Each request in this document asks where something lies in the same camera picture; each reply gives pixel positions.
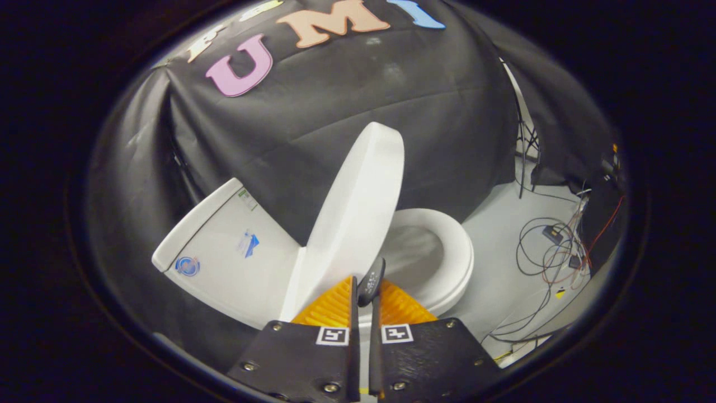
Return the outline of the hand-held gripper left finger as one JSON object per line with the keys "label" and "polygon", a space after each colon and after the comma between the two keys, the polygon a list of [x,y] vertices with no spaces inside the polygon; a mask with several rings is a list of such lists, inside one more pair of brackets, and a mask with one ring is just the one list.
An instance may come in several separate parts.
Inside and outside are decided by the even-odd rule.
{"label": "hand-held gripper left finger", "polygon": [[291,321],[266,323],[228,377],[282,401],[360,401],[356,288],[347,277]]}

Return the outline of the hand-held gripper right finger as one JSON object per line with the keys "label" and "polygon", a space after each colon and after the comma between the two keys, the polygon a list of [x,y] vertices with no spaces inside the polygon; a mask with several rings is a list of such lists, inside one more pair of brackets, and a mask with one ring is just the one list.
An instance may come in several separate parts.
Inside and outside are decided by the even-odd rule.
{"label": "hand-held gripper right finger", "polygon": [[406,291],[381,281],[373,299],[368,392],[379,402],[463,402],[501,375],[457,318],[439,319]]}

